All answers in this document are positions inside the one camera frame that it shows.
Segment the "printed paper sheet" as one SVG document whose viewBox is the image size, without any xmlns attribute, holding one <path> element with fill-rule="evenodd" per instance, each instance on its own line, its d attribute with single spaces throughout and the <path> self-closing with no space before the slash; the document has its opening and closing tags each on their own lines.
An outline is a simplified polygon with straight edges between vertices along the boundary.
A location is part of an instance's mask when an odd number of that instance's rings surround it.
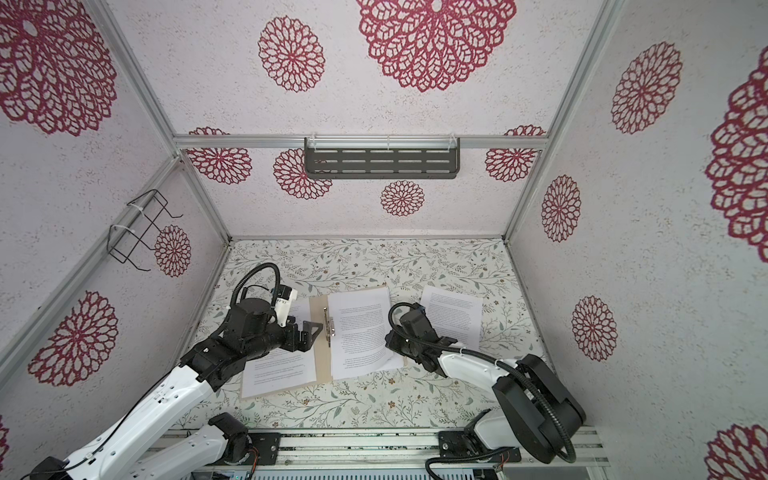
<svg viewBox="0 0 768 480">
<path fill-rule="evenodd" d="M 334 331 L 330 340 L 333 380 L 405 366 L 404 358 L 386 347 L 385 337 L 391 331 L 387 317 L 390 306 L 386 286 L 328 296 Z"/>
<path fill-rule="evenodd" d="M 263 358 L 246 363 L 241 398 L 277 393 L 314 383 L 317 380 L 315 355 L 276 349 Z"/>
</svg>

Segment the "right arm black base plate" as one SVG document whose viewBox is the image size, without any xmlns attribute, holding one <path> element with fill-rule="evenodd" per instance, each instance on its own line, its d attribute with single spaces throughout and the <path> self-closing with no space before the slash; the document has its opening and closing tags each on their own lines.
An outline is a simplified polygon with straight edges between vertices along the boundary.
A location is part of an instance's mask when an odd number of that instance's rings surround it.
<svg viewBox="0 0 768 480">
<path fill-rule="evenodd" d="M 486 447 L 475 434 L 464 430 L 441 430 L 437 439 L 438 459 L 442 463 L 488 461 L 506 464 L 519 463 L 522 460 L 518 447 Z"/>
</svg>

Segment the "printed paper sheet back wall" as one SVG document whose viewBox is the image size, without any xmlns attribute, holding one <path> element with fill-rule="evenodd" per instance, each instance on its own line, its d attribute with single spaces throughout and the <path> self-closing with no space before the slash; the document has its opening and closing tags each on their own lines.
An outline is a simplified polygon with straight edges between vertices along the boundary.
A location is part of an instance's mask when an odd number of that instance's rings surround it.
<svg viewBox="0 0 768 480">
<path fill-rule="evenodd" d="M 470 349 L 479 349 L 483 306 L 481 298 L 426 286 L 421 304 L 440 336 L 454 338 Z"/>
</svg>

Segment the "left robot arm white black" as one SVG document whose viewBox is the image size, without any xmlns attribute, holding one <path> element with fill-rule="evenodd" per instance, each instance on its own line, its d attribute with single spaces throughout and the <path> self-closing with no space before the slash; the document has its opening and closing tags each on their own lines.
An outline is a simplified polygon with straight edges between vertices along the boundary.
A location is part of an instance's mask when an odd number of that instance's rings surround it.
<svg viewBox="0 0 768 480">
<path fill-rule="evenodd" d="M 197 433 L 146 457 L 145 452 L 188 410 L 218 392 L 247 362 L 272 351 L 309 352 L 323 324 L 298 324 L 289 301 L 247 298 L 230 307 L 224 322 L 184 354 L 152 390 L 90 443 L 66 459 L 47 457 L 31 479 L 179 479 L 199 467 L 239 464 L 253 448 L 247 427 L 229 413 Z"/>
</svg>

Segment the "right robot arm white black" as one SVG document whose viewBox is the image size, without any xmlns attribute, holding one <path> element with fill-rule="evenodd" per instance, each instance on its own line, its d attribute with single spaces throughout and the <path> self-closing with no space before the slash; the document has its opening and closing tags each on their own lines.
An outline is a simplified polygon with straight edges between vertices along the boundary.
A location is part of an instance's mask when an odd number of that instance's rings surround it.
<svg viewBox="0 0 768 480">
<path fill-rule="evenodd" d="M 490 394 L 497 407 L 476 415 L 441 459 L 502 459 L 523 450 L 549 464 L 577 460 L 574 435 L 586 413 L 546 363 L 528 354 L 500 360 L 440 336 L 424 318 L 395 325 L 385 337 L 392 352 L 415 361 L 430 373 L 470 383 Z"/>
</svg>

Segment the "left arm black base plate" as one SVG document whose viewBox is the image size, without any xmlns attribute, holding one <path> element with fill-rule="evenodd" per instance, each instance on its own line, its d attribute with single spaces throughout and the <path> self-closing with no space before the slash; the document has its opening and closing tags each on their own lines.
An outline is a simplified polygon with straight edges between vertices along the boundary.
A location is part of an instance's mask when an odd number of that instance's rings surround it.
<svg viewBox="0 0 768 480">
<path fill-rule="evenodd" d="M 250 432 L 244 465 L 274 466 L 280 451 L 282 435 L 275 432 Z"/>
</svg>

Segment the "beige file folder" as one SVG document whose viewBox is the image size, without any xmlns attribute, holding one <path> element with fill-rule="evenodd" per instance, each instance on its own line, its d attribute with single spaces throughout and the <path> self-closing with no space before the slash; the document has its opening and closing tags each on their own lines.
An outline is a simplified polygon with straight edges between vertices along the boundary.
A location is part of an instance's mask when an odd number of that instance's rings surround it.
<svg viewBox="0 0 768 480">
<path fill-rule="evenodd" d="M 334 381 L 331 377 L 331 354 L 330 347 L 327 346 L 326 342 L 323 316 L 323 308 L 328 307 L 329 295 L 302 298 L 298 301 L 298 304 L 291 309 L 291 313 L 294 314 L 297 319 L 322 323 L 324 326 L 323 332 L 315 341 L 312 348 L 315 355 L 317 380 L 314 383 L 305 386 Z"/>
</svg>

